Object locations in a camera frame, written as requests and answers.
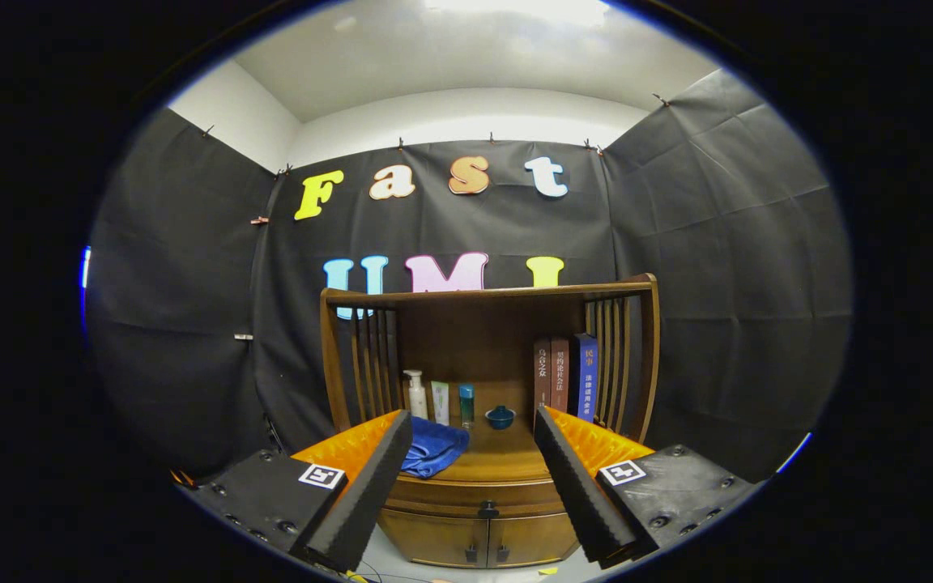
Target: blue bowl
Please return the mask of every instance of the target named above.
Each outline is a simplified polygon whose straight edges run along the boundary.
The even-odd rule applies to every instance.
[[[492,428],[495,429],[505,429],[510,427],[513,424],[513,418],[518,416],[512,409],[507,409],[506,406],[499,405],[492,409],[488,413],[484,414],[485,419],[488,420],[488,423],[492,424]]]

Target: blue bottle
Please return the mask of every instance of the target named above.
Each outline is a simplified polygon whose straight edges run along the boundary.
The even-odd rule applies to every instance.
[[[464,429],[474,427],[474,385],[459,385],[459,419]]]

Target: cabinet door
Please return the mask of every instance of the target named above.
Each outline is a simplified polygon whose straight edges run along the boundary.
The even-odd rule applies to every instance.
[[[578,548],[567,513],[495,519],[488,527],[488,567],[522,567],[558,561]]]
[[[407,560],[443,567],[488,564],[488,521],[382,509],[377,524]]]

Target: ceiling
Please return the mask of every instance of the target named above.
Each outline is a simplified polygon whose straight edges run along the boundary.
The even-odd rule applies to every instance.
[[[301,122],[411,93],[548,89],[653,111],[710,59],[596,0],[352,0],[234,60]]]

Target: blue towel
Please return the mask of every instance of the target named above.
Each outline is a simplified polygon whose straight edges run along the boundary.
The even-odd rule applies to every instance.
[[[470,444],[470,432],[412,417],[412,445],[403,462],[403,472],[429,479],[456,461]]]

